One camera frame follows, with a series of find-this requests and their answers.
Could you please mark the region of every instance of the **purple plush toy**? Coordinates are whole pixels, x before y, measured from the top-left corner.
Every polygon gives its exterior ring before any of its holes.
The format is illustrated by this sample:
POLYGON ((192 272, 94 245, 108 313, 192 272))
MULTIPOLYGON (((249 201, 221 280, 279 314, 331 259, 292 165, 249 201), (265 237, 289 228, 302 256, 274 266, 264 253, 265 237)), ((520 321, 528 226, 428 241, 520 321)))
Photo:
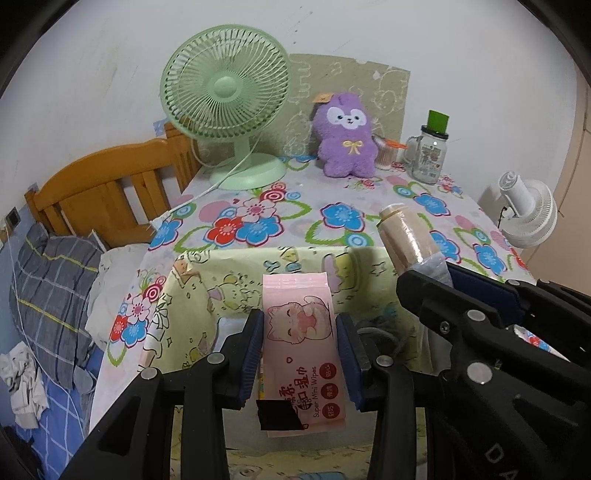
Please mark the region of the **purple plush toy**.
POLYGON ((318 107, 312 127, 320 138, 318 157, 327 177, 370 179, 375 174, 378 147, 371 138, 371 119, 354 93, 335 93, 318 107))

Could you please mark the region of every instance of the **robotic arm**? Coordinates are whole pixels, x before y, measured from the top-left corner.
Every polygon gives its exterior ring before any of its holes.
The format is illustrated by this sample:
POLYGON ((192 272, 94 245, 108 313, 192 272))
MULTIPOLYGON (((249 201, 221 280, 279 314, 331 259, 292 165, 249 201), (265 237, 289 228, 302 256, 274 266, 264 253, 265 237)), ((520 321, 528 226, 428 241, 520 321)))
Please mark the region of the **robotic arm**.
MULTIPOLYGON (((589 478, 591 298, 552 283, 500 284, 453 265, 450 273, 455 288, 412 270, 397 285, 402 305, 452 344, 451 368, 439 376, 380 355, 347 314, 337 317, 349 397, 358 410, 378 412, 368 480, 415 478, 415 407, 426 410, 429 480, 589 478), (512 325, 571 361, 524 342, 512 325)), ((181 477, 229 480, 222 409, 239 410, 250 396, 263 319, 253 310, 221 353, 188 370, 144 369, 61 480, 168 478, 181 404, 181 477)))

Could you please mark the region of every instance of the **white pillowcase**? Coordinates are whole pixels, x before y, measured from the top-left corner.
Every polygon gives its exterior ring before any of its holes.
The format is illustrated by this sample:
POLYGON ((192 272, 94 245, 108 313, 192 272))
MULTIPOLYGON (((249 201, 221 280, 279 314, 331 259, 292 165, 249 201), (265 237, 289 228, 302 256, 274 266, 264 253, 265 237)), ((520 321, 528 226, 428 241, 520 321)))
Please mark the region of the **white pillowcase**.
POLYGON ((88 320, 85 330, 95 343, 105 350, 115 317, 119 313, 122 295, 136 275, 148 244, 131 244, 113 248, 100 256, 99 275, 88 295, 88 320))

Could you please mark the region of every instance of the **wooden bed headboard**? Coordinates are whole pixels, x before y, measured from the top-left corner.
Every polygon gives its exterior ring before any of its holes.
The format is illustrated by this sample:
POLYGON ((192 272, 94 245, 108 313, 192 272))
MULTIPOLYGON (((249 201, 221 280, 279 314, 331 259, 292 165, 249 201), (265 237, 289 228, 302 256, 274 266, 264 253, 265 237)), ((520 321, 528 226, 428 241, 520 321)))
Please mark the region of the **wooden bed headboard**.
POLYGON ((170 123, 165 129, 166 139, 92 153, 61 169, 39 192, 27 191, 33 218, 58 235, 86 236, 94 229, 111 247, 149 243, 154 230, 149 223, 138 224, 120 180, 131 178, 144 213, 152 220, 170 208, 157 170, 173 166, 182 192, 200 167, 189 139, 170 123))

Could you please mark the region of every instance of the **green jar lid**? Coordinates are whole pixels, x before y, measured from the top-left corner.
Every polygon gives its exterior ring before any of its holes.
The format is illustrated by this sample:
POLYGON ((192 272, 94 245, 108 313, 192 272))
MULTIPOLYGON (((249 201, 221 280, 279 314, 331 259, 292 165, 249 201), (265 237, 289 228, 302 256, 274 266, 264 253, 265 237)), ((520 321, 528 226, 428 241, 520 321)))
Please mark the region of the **green jar lid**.
POLYGON ((427 128, 433 130, 439 134, 447 132, 447 122, 449 115, 444 113, 436 112, 435 110, 429 110, 429 119, 427 120, 427 128))

